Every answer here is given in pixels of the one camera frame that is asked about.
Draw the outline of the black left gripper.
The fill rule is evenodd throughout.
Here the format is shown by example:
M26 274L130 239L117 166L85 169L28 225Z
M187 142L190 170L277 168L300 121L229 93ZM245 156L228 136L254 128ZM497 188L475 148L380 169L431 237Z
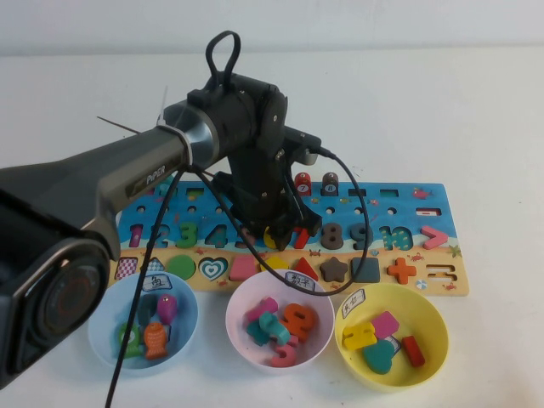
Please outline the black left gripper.
M301 148L279 149L273 156L242 149L229 156L230 172L218 172L212 186L226 196L230 211L256 239L268 232L276 249L284 251L296 228L314 236L322 217L303 203L292 177Z

